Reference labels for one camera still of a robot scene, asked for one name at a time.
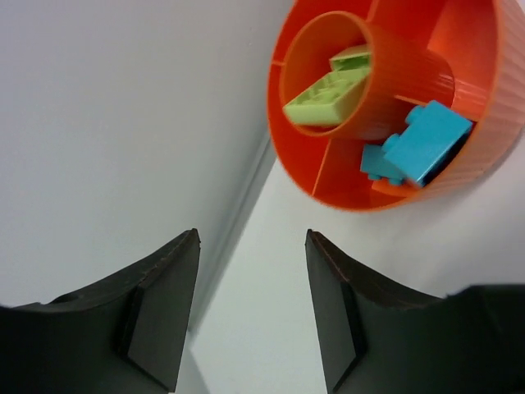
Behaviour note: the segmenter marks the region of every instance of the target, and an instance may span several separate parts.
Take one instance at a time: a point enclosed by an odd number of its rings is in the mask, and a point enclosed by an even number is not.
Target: light green lego brick
[[[367,44],[347,48],[330,59],[334,71],[370,67],[371,53]]]
[[[332,71],[285,105],[296,125],[336,126],[349,117],[363,94],[369,69]]]

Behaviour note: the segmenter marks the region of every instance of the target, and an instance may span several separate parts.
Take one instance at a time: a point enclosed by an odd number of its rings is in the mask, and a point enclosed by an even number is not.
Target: blue lego brick
[[[384,159],[408,179],[425,186],[449,151],[471,130],[473,123],[437,101],[417,106],[407,116],[409,127],[383,144]]]
[[[366,172],[368,179],[373,181],[388,178],[392,185],[400,186],[403,184],[403,173],[383,158],[380,145],[364,145],[361,172]]]

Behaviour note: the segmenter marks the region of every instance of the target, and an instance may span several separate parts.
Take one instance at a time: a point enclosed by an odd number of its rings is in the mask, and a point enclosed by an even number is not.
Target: white wall
[[[525,140],[494,172],[452,195],[357,214],[304,195],[276,163],[193,352],[213,394],[326,392],[304,240],[346,253],[437,296],[472,283],[525,282]]]
[[[0,2],[0,303],[49,301],[197,227],[265,132],[290,2]]]

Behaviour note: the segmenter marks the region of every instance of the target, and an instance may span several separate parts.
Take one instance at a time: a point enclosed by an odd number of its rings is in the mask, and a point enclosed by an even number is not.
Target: orange round bin
[[[292,124],[283,106],[360,44],[372,70],[353,114],[331,129]],[[422,189],[368,180],[364,144],[402,132],[414,105],[433,99],[475,124],[457,156]],[[284,168],[324,204],[371,211],[453,190],[493,166],[525,124],[525,17],[515,0],[297,0],[272,55],[267,115]]]

